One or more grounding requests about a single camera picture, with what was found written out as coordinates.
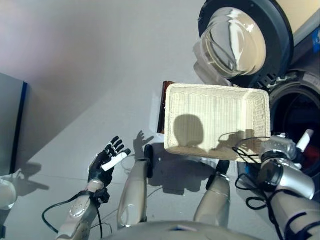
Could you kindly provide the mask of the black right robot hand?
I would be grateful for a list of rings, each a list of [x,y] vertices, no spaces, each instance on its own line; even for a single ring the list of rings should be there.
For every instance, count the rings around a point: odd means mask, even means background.
[[[304,152],[307,149],[314,132],[315,131],[312,129],[307,129],[297,143],[292,139],[285,138],[283,134],[274,135],[269,139],[272,145],[271,149],[274,153],[282,153],[285,159],[290,160],[295,164],[302,165],[306,161]]]

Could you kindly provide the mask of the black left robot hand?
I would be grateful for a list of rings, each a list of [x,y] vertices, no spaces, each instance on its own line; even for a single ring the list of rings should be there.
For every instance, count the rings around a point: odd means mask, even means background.
[[[115,136],[105,148],[98,153],[88,167],[88,182],[100,181],[107,187],[113,179],[113,171],[117,164],[131,154],[119,136]]]

